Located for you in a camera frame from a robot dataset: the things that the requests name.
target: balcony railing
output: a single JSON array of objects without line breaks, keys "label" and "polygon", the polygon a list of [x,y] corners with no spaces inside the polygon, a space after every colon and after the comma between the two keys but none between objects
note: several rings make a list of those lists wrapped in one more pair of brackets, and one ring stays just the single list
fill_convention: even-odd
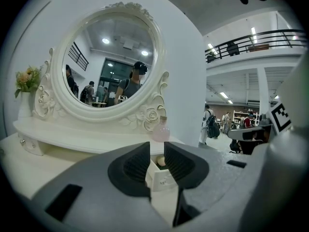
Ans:
[{"label": "balcony railing", "polygon": [[86,71],[86,68],[89,64],[87,59],[84,57],[80,49],[77,47],[77,44],[74,42],[69,50],[69,56],[71,59],[74,60],[75,63],[77,63],[84,71]]},{"label": "balcony railing", "polygon": [[274,48],[307,47],[306,33],[302,30],[286,29],[261,32],[243,36],[205,51],[207,63],[248,52]]}]

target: black t-shirt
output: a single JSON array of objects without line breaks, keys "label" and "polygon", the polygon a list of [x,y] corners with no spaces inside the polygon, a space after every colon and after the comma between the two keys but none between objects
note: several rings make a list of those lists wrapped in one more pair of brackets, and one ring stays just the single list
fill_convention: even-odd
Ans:
[{"label": "black t-shirt", "polygon": [[69,75],[69,76],[67,77],[67,82],[68,82],[68,84],[69,84],[69,87],[70,87],[71,91],[73,92],[74,83],[75,83],[75,82],[74,82],[73,76]]}]

